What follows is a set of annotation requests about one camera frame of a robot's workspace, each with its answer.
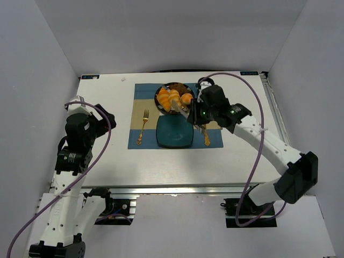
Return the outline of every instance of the black label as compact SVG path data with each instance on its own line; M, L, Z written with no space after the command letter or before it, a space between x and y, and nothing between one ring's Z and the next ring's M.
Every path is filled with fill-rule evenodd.
M259 75L257 71L241 71L240 75Z
M99 74L83 75L83 76L81 76L81 79L82 80L99 79Z

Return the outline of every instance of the orange bread roll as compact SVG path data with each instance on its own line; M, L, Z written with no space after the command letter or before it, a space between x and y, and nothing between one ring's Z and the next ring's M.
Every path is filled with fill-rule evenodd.
M182 103L180 101L180 96L177 90L171 90L170 96L168 97L168 101L170 104L172 101L176 101L178 107L181 109L182 108Z
M156 97L156 100L167 112L170 112L171 110L171 104L168 99L169 96L170 96L170 93L166 89L161 88L161 90L159 91Z
M182 104L183 105L189 105L191 103L191 100L193 99L193 96L190 93L185 93L183 94L183 96L181 97L182 100Z

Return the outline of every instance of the teal square plate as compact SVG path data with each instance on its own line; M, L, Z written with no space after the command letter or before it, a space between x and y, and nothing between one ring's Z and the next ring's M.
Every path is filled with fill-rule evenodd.
M194 139L194 127L182 115L159 116L156 125L157 144L163 148L188 148Z

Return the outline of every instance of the gray wall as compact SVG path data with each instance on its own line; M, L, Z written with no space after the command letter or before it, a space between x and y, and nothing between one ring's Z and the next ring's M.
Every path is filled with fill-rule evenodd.
M309 0L270 71L292 144L319 157L317 199L344 257L344 1Z
M36 0L77 75L269 70L306 0Z
M63 103L77 77L34 0L0 8L0 254L34 215L53 175ZM27 230L12 257L22 257Z

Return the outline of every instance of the blue and beige placemat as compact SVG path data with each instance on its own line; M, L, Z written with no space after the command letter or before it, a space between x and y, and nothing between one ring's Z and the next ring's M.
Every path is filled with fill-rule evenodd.
M197 89L195 83L185 83L189 86L195 94ZM156 142L156 123L159 118L160 112L157 109L154 102L154 95L156 90L162 85L162 83L140 83L135 84L134 104L133 112L131 116L130 133L128 141L128 149L163 149L158 146ZM142 138L142 144L137 145L136 141L140 135L143 125L144 110L149 110L149 120L145 125L144 136ZM210 146L204 144L204 135L200 134L196 129L193 134L191 149L201 148L223 148L222 135L220 127L211 122L207 125L208 136L210 139Z

